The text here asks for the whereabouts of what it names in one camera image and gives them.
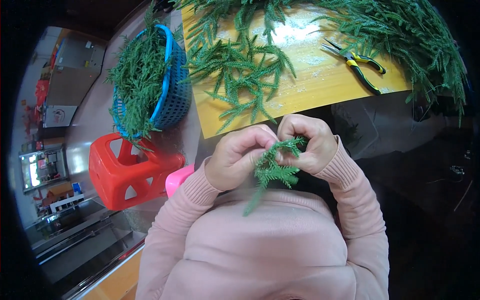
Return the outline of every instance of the yellow table surface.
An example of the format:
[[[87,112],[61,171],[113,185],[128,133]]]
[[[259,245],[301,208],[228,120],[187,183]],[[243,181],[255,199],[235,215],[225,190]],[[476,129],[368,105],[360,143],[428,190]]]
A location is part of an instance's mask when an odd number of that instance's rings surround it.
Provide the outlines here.
[[[340,46],[345,44],[343,42],[345,36],[337,32],[332,23],[321,20],[310,24],[310,21],[316,16],[327,13],[332,12],[310,4],[294,5],[292,9],[285,10],[287,16],[285,24],[276,24],[274,43],[290,57],[297,73],[297,79],[295,80],[287,71],[281,77],[277,95],[265,105],[266,110],[274,118],[323,105],[372,96],[345,64],[343,58],[331,54],[321,46],[325,42],[323,38],[328,38]],[[188,35],[188,29],[196,23],[199,17],[201,14],[194,15],[193,11],[189,11],[189,7],[182,10],[184,38]],[[234,16],[228,21],[219,23],[218,38],[236,40],[237,32],[233,18]],[[262,36],[264,30],[263,10],[255,13],[250,28],[252,35],[258,34],[259,42],[266,44],[266,37]],[[188,43],[189,40],[185,39],[187,50]],[[379,74],[366,64],[359,63],[359,66],[365,77],[382,94],[411,89],[411,85],[405,80],[402,69],[390,57],[377,56],[375,60],[386,69],[385,75]],[[216,135],[217,130],[223,124],[223,120],[219,120],[218,116],[230,108],[227,103],[213,100],[204,93],[205,90],[212,91],[214,83],[215,77],[193,85],[193,96],[204,138]],[[244,96],[240,96],[240,100],[242,98],[250,99],[250,97],[251,95],[246,93]],[[258,114],[255,123],[264,120],[266,118]],[[247,110],[222,133],[249,124],[250,111]]]

